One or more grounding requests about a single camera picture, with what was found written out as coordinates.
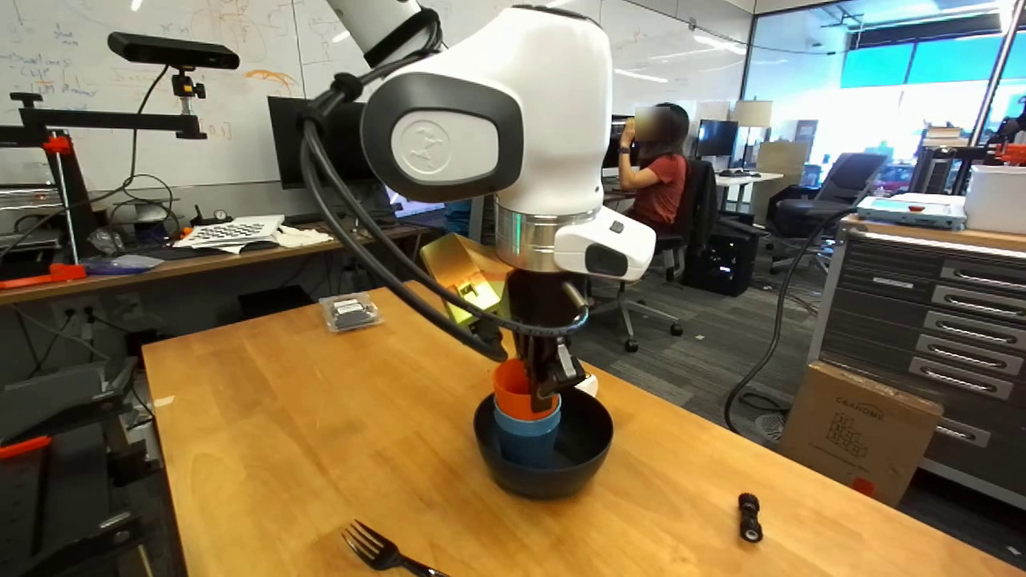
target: fork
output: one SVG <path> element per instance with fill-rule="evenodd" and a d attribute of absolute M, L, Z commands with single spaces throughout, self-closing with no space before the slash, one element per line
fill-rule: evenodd
<path fill-rule="evenodd" d="M 392 538 L 368 529 L 365 522 L 353 522 L 347 529 L 347 543 L 356 551 L 356 559 L 364 559 L 375 571 L 406 569 L 417 577 L 447 577 L 444 571 L 434 571 L 434 569 L 408 559 L 406 551 L 399 551 L 399 546 Z"/>

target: cabinet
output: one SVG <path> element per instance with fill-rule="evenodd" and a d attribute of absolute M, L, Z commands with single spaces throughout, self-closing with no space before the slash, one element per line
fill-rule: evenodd
<path fill-rule="evenodd" d="M 822 362 L 942 404 L 923 469 L 1026 511 L 1026 236 L 846 228 L 823 306 Z"/>

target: bowl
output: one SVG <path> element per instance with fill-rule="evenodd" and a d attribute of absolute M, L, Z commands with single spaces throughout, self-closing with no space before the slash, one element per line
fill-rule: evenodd
<path fill-rule="evenodd" d="M 491 477 L 520 498 L 554 500 L 571 498 L 602 469 L 614 442 L 609 411 L 571 388 L 565 392 L 561 422 L 554 430 L 552 459 L 520 463 L 504 453 L 504 440 L 495 422 L 495 398 L 488 393 L 474 413 L 474 437 Z"/>

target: black bowl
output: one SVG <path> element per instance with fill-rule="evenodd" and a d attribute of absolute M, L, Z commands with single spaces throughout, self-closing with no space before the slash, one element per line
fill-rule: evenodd
<path fill-rule="evenodd" d="M 495 398 L 486 398 L 474 413 L 474 437 L 486 454 L 491 477 L 520 498 L 554 500 L 580 490 L 606 463 L 614 442 L 614 417 L 609 411 L 571 388 L 565 392 L 565 417 L 554 430 L 549 465 L 515 463 L 500 450 L 500 433 L 495 422 Z"/>

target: whiteboard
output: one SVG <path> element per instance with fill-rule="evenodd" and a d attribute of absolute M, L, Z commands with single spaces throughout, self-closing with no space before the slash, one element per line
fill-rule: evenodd
<path fill-rule="evenodd" d="M 105 49 L 110 31 L 219 43 L 241 55 L 237 72 L 192 72 L 205 142 L 142 132 L 137 170 L 172 187 L 277 181 L 266 95 L 308 95 L 319 80 L 361 63 L 353 43 L 333 43 L 339 19 L 325 0 L 0 0 L 0 125 L 20 125 L 8 94 L 42 94 L 53 109 L 135 112 L 160 63 L 128 63 Z M 314 58 L 306 77 L 303 49 Z M 172 80 L 147 112 L 180 112 Z M 133 132 L 72 128 L 91 194 L 128 174 Z M 0 181 L 50 177 L 39 161 L 0 151 Z"/>

